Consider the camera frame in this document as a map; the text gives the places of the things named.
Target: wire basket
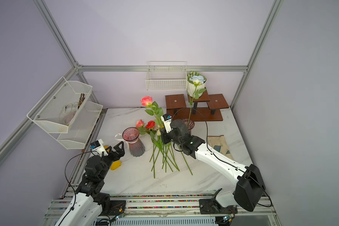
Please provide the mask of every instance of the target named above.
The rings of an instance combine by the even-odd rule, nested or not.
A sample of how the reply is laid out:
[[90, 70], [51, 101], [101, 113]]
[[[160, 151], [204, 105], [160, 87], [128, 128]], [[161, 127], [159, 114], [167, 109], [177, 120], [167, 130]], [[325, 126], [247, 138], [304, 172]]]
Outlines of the wire basket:
[[84, 149], [102, 108], [103, 105], [86, 102], [69, 132], [61, 133], [56, 140], [66, 149]]
[[186, 90], [187, 89], [186, 62], [149, 61], [146, 86], [147, 90], [153, 91]]
[[27, 114], [46, 133], [68, 133], [92, 93], [90, 85], [67, 81], [64, 77], [60, 80], [64, 80], [64, 83], [39, 113], [30, 117], [33, 108]]

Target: brown wooden shelf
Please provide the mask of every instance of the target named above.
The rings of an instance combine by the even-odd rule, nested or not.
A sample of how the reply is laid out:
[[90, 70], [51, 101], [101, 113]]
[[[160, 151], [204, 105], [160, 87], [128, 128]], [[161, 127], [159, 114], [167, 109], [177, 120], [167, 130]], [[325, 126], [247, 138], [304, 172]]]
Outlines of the brown wooden shelf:
[[[206, 119], [206, 121], [222, 121], [223, 120], [220, 110], [215, 111], [213, 115], [211, 114], [211, 110], [208, 107], [198, 107], [197, 111], [199, 112], [197, 112], [195, 115], [191, 114], [190, 119], [192, 119], [193, 121], [204, 121], [204, 118]], [[182, 109], [178, 111], [177, 114], [173, 117], [174, 110], [167, 110], [167, 114], [170, 114], [173, 117], [173, 120], [188, 118], [189, 113], [190, 113], [190, 108], [186, 108], [186, 109]]]
[[186, 107], [185, 95], [176, 94], [176, 95], [167, 95], [166, 97], [166, 108], [167, 109], [177, 109]]
[[[190, 102], [190, 96], [187, 94], [187, 100]], [[210, 97], [208, 95], [207, 89], [205, 92], [202, 93], [202, 96], [200, 96], [197, 100], [193, 99], [193, 102], [209, 102]]]
[[208, 108], [211, 110], [214, 109], [225, 109], [229, 108], [225, 97], [222, 94], [212, 94], [210, 96], [210, 101], [207, 102]]

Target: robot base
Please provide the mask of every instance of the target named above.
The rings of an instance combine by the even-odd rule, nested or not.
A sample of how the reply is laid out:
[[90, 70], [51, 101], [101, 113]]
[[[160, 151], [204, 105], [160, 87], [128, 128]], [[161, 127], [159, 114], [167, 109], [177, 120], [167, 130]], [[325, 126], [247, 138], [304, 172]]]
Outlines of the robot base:
[[201, 214], [231, 214], [237, 213], [236, 206], [222, 207], [217, 203], [213, 202], [211, 199], [200, 199], [199, 200], [199, 210]]
[[111, 200], [111, 208], [110, 208], [110, 210], [107, 213], [103, 213], [102, 212], [101, 215], [108, 215], [108, 216], [117, 216], [117, 215], [120, 215], [120, 214], [123, 213], [123, 211], [125, 209], [125, 205], [126, 205], [126, 200]]

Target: marble table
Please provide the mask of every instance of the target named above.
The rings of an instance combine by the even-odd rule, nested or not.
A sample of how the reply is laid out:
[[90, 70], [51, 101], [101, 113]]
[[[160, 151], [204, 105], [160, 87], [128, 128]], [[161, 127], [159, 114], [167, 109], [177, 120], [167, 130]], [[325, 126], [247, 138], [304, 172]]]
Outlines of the marble table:
[[[224, 135], [235, 161], [244, 165], [252, 163], [240, 131], [230, 109], [222, 109], [223, 121], [208, 122], [208, 135]], [[147, 123], [154, 120], [145, 112], [145, 108], [110, 108], [107, 110], [103, 124], [100, 128], [98, 139], [105, 145], [115, 146], [119, 141], [115, 135], [122, 133], [128, 127], [135, 127], [137, 120]], [[192, 134], [206, 139], [205, 122], [195, 122]], [[140, 157], [133, 157], [125, 145], [125, 155], [121, 158], [122, 165], [109, 171], [104, 179], [101, 192], [111, 196], [126, 195], [163, 195], [163, 194], [213, 194], [219, 188], [227, 189], [233, 185], [211, 166], [186, 156], [193, 176], [185, 164], [180, 152], [174, 151], [175, 159], [180, 171], [167, 167], [167, 172], [162, 168], [162, 158], [155, 165], [156, 178], [151, 172], [153, 163], [149, 162], [153, 153], [153, 144], [148, 134], [140, 135], [146, 147], [146, 152]]]

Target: rose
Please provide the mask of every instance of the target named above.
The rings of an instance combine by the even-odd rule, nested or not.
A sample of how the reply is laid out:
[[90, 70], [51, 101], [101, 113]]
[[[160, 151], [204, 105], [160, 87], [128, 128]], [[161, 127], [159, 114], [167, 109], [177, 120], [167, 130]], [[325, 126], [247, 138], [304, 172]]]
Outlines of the rose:
[[190, 78], [190, 81], [192, 81], [194, 85], [201, 85], [206, 79], [202, 75], [194, 75]]
[[149, 121], [147, 126], [146, 126], [146, 129], [151, 129], [153, 128], [154, 126], [156, 125], [156, 123], [154, 121]]
[[152, 99], [152, 97], [145, 96], [140, 100], [140, 102], [143, 106], [148, 107], [148, 106], [152, 105], [153, 99]]
[[141, 127], [143, 126], [144, 122], [142, 120], [137, 121], [136, 127]]

